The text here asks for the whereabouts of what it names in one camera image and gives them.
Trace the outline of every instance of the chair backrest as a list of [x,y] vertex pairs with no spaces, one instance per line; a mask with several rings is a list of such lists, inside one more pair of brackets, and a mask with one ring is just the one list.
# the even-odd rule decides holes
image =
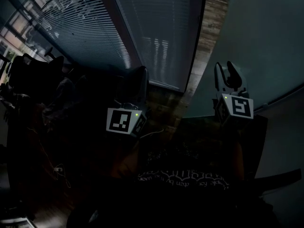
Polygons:
[[48,104],[62,79],[63,61],[63,57],[57,57],[46,63],[28,54],[16,57],[11,65],[9,85],[16,94],[26,94],[37,103]]
[[149,75],[146,67],[141,66],[124,77],[118,92],[120,103],[132,103],[139,108],[145,106]]

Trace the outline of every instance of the wall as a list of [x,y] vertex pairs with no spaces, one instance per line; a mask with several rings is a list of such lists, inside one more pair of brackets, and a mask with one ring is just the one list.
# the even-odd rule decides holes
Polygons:
[[186,117],[213,115],[214,66],[241,68],[255,108],[304,82],[304,0],[230,0]]
[[[268,118],[264,150],[256,178],[301,168],[304,171],[304,89],[259,113]],[[283,227],[303,227],[304,178],[264,196]]]

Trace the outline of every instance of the cable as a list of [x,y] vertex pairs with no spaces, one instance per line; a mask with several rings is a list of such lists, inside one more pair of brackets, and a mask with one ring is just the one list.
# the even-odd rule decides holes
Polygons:
[[[28,127],[27,129],[32,130],[35,134],[37,134],[37,135],[39,136],[39,134],[38,134],[34,129],[31,129],[31,128],[29,128],[29,127]],[[47,156],[47,160],[48,160],[50,166],[53,168],[53,173],[56,172],[56,174],[57,174],[57,176],[55,176],[55,179],[58,180],[58,176],[63,176],[63,177],[66,179],[66,186],[67,186],[68,188],[71,188],[71,184],[70,184],[70,182],[68,181],[68,179],[66,178],[66,170],[65,170],[64,164],[59,164],[59,165],[57,165],[56,167],[54,167],[53,164],[52,164],[52,162],[49,160],[48,154],[47,154],[47,152],[45,151],[45,149],[44,149],[44,147],[43,147],[43,145],[42,145],[40,139],[39,139],[39,144],[41,145],[44,154]],[[60,165],[62,165],[62,167],[63,167],[62,169],[63,169],[63,173],[64,173],[64,174],[61,174],[61,173],[59,173],[59,171],[56,170],[56,168],[57,168],[58,166],[60,166]]]
[[142,139],[142,138],[144,138],[144,137],[146,137],[146,136],[148,136],[148,135],[152,135],[152,134],[154,134],[154,133],[162,133],[163,131],[164,131],[164,129],[162,129],[162,130],[160,130],[160,131],[158,131],[158,132],[148,133],[148,134],[146,134],[146,135],[144,135],[144,136],[141,136],[140,138]]
[[116,101],[115,99],[114,99],[114,101],[119,105],[119,107],[122,106],[122,104],[120,102]]

